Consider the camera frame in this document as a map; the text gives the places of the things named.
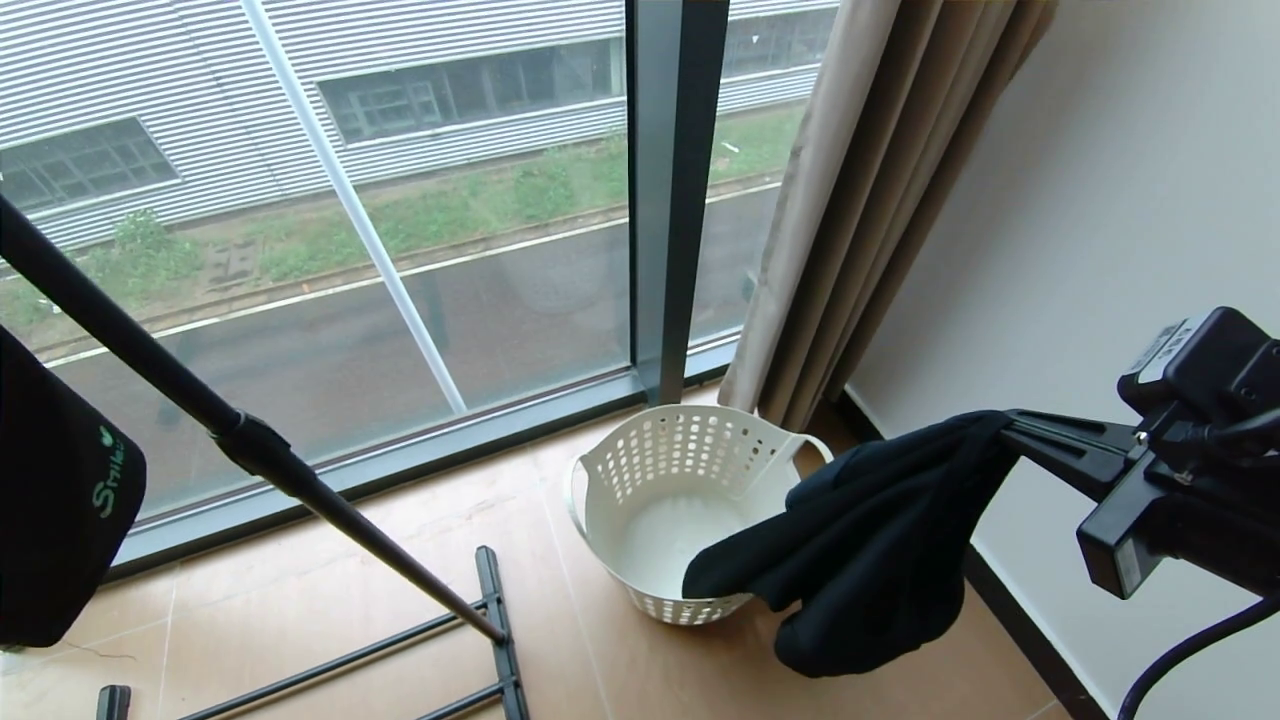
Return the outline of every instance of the curtain fold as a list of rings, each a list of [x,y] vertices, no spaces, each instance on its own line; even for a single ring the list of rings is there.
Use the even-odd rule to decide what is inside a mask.
[[[1052,14],[1046,0],[845,0],[723,405],[799,430],[841,391]]]

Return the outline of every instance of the basket bottom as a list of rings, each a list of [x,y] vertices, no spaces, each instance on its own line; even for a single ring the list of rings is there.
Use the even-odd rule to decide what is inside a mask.
[[[749,524],[740,507],[719,495],[690,492],[660,497],[627,523],[613,570],[645,593],[684,597],[689,562]]]

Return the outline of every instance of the building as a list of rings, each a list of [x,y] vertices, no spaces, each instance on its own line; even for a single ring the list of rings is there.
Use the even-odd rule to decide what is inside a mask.
[[[836,0],[733,0],[719,110],[805,97]],[[357,184],[625,127],[621,0],[266,0]],[[37,0],[0,27],[4,195],[59,245],[329,187],[239,4]]]

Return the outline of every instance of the corrugated metal siding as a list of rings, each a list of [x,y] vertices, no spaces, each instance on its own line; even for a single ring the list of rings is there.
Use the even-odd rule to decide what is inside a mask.
[[[731,17],[832,6],[733,0]],[[328,190],[239,5],[225,0],[37,0],[0,27],[0,142],[137,115],[182,176],[163,190],[50,211],[60,245],[109,237],[123,214],[166,223]],[[346,146],[316,82],[468,55],[622,35],[621,0],[270,0],[268,13],[357,182],[602,137],[622,99]],[[813,68],[724,81],[721,111],[808,95]]]

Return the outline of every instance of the road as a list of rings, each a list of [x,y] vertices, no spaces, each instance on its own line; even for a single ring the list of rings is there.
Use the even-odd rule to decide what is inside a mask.
[[[707,205],[694,337],[741,324],[777,188]],[[599,373],[628,359],[627,227],[407,275],[468,410]],[[381,284],[302,300],[164,337],[232,404],[319,461],[452,415]],[[147,456],[145,514],[247,482],[193,420],[109,354],[55,373]]]

